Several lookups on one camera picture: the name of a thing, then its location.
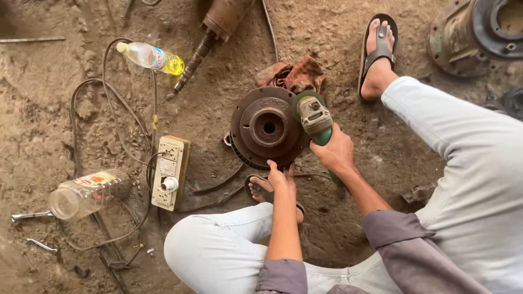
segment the gray shirt sleeve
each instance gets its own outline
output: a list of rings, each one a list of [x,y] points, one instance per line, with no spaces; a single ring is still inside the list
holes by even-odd
[[[380,253],[387,272],[404,294],[489,294],[458,268],[429,237],[413,214],[378,210],[363,218],[363,230]],[[265,261],[257,294],[307,294],[305,265],[293,259]],[[350,285],[336,285],[328,294],[368,294]]]
[[[307,294],[305,265],[295,259],[265,261],[258,276],[257,294]]]
[[[404,294],[491,293],[428,239],[434,232],[425,230],[413,213],[371,212],[363,218],[363,230]]]

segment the hand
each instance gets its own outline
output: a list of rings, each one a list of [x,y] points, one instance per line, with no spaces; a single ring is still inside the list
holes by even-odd
[[[296,199],[296,183],[294,182],[294,162],[291,163],[289,169],[283,171],[278,170],[278,165],[272,160],[267,160],[270,166],[269,183],[274,188],[274,191],[286,191],[293,199]]]
[[[312,152],[320,159],[320,163],[335,174],[343,169],[354,167],[354,145],[350,137],[344,134],[337,123],[332,125],[331,140],[325,146],[319,146],[311,141]]]

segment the red cloth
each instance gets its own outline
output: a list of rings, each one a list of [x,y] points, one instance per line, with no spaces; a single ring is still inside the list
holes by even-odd
[[[299,94],[306,90],[321,91],[326,76],[316,60],[308,55],[296,65],[278,62],[256,75],[256,85],[278,86]]]

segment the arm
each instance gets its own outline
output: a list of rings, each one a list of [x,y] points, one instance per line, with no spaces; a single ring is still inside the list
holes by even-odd
[[[363,216],[375,210],[393,210],[354,166],[353,142],[339,129],[337,123],[332,125],[332,136],[329,143],[319,146],[311,141],[311,150],[325,167],[342,180]]]
[[[257,294],[307,294],[307,275],[296,221],[294,163],[284,173],[269,160],[269,182],[274,188],[272,234],[265,264],[258,276]]]
[[[404,294],[491,293],[468,276],[429,237],[413,214],[380,210],[363,218],[370,245]]]
[[[277,169],[276,162],[269,160],[268,163],[269,182],[274,188],[274,208],[272,234],[265,260],[290,258],[303,261],[296,223],[296,185],[292,179],[294,164],[283,174]]]
[[[347,186],[363,215],[363,230],[404,294],[490,293],[458,268],[429,237],[417,216],[394,211],[354,167],[353,143],[337,124],[329,143],[311,150]]]

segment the angle grinder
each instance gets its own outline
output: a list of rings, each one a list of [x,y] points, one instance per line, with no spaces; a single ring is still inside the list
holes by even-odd
[[[303,91],[292,101],[291,111],[295,120],[301,123],[305,132],[316,144],[327,145],[331,140],[333,121],[320,94],[315,91]],[[336,185],[345,187],[336,174],[330,170],[328,172]]]

